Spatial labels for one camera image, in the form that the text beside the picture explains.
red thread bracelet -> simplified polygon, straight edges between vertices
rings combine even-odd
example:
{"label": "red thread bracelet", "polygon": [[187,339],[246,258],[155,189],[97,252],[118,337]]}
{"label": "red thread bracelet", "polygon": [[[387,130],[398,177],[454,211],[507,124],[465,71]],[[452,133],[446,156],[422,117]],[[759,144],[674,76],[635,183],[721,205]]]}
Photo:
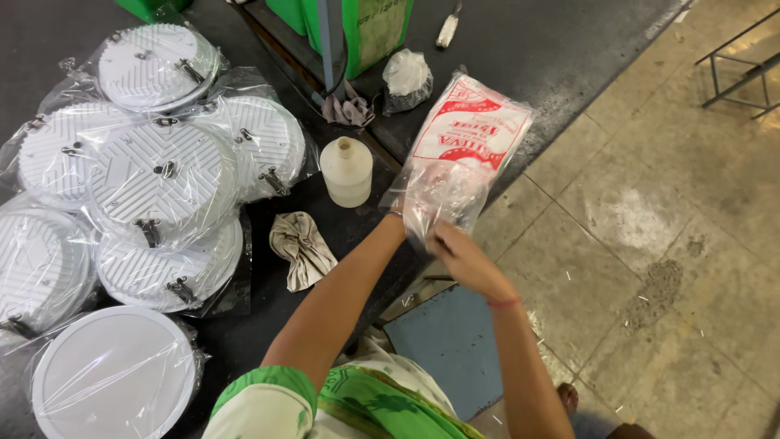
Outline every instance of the red thread bracelet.
{"label": "red thread bracelet", "polygon": [[506,308],[507,306],[512,306],[519,302],[520,302],[520,296],[517,296],[516,298],[513,299],[505,300],[503,302],[491,302],[489,300],[485,301],[485,303],[487,303],[487,306],[493,309]]}

plastic bottle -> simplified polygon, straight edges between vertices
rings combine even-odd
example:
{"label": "plastic bottle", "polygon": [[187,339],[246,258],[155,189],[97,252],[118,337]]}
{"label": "plastic bottle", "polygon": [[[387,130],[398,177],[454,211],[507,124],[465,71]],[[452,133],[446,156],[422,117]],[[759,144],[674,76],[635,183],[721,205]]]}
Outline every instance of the plastic bottle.
{"label": "plastic bottle", "polygon": [[320,167],[331,200],[341,207],[357,207],[371,195],[374,158],[362,142],[339,137],[322,150]]}

black table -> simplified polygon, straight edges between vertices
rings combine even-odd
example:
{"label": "black table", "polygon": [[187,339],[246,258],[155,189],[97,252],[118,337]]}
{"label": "black table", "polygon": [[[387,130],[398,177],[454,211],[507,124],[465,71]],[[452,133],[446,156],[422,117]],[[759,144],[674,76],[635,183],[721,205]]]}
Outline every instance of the black table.
{"label": "black table", "polygon": [[[436,37],[454,1],[414,0],[401,48],[423,52],[434,76],[431,98],[408,112],[377,116],[370,133],[403,163],[428,111],[452,72],[468,74],[502,94],[528,102],[537,118],[489,200],[501,194],[553,140],[664,30],[688,0],[464,1],[458,29],[445,50]],[[253,16],[312,74],[322,61],[263,2]],[[387,59],[352,85],[366,96],[384,87]]]}
{"label": "black table", "polygon": [[[320,148],[353,131],[335,129],[312,112],[268,58],[240,16],[224,0],[195,0],[184,16],[233,66],[257,66],[275,87],[282,104],[299,118]],[[81,23],[71,28],[72,23]],[[8,105],[0,106],[0,138],[5,141],[36,112],[40,100],[64,78],[57,62],[67,56],[83,61],[101,40],[117,29],[141,22],[107,0],[11,2],[5,5],[0,54],[6,62],[0,87]],[[219,393],[239,375],[260,365],[276,334],[306,292],[286,289],[289,263],[268,247],[268,231],[277,213],[308,212],[337,259],[342,259],[382,218],[379,198],[395,177],[396,168],[374,157],[371,196],[357,209],[344,209],[328,197],[321,173],[299,183],[286,198],[263,200],[246,207],[253,231],[251,314],[221,319],[186,318],[198,330],[197,342],[213,355],[195,399],[166,437],[200,437]],[[390,262],[368,300],[355,334],[365,330],[424,268],[412,248],[403,245]],[[0,357],[0,437],[37,432],[25,395],[29,355]]]}
{"label": "black table", "polygon": [[[370,130],[402,162],[449,74],[465,64],[487,86],[539,110],[523,147],[495,185],[494,196],[650,44],[681,7],[679,0],[549,0],[512,5],[486,0],[479,10],[467,3],[452,46],[436,52],[433,41],[450,8],[436,0],[415,3],[406,45],[425,52],[434,72],[434,95],[411,112],[380,116]],[[38,102],[63,78],[59,60],[67,56],[84,60],[111,31],[140,23],[106,0],[7,2],[4,6],[0,56],[5,69],[0,72],[0,87],[7,103],[0,106],[2,139],[29,120]],[[260,0],[250,10],[261,6]],[[324,124],[308,109],[223,0],[195,0],[185,16],[222,48],[234,66],[257,66],[320,147],[341,135],[352,135]],[[308,59],[316,63],[317,58],[309,54]],[[385,61],[379,62],[357,79],[359,91],[370,95],[381,86],[384,65]],[[268,248],[266,237],[274,215],[308,212],[341,259],[380,220],[376,204],[395,176],[393,169],[392,163],[376,157],[371,197],[358,209],[333,204],[321,175],[298,184],[290,197],[248,206],[254,249],[252,312],[228,319],[187,319],[199,331],[199,344],[214,358],[206,365],[200,392],[166,437],[200,437],[218,393],[231,379],[260,364],[271,340],[303,300],[305,293],[285,289],[287,262]],[[423,266],[411,248],[402,246],[372,293],[355,334],[397,298]],[[28,360],[21,355],[0,358],[0,437],[36,437],[23,389],[29,380],[24,373]]]}

hand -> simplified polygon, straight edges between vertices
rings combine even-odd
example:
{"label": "hand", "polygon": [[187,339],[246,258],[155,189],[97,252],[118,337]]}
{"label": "hand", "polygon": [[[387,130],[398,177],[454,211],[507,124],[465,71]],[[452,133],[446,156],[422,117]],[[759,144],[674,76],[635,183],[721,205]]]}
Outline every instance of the hand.
{"label": "hand", "polygon": [[501,270],[457,227],[441,221],[426,238],[426,247],[449,271],[452,279],[493,302],[517,297]]}

cloth rag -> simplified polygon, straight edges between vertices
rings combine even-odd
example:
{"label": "cloth rag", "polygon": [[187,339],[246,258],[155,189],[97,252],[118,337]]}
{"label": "cloth rag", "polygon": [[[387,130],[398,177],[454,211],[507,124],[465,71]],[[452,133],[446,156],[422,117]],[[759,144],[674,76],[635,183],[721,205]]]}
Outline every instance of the cloth rag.
{"label": "cloth rag", "polygon": [[290,262],[287,289],[293,293],[314,285],[339,263],[305,212],[277,215],[268,243],[274,253]]}
{"label": "cloth rag", "polygon": [[342,125],[365,127],[374,120],[374,106],[368,106],[368,101],[361,98],[355,89],[344,81],[344,92],[347,100],[339,102],[330,95],[322,102],[322,116],[328,123],[338,122]]}

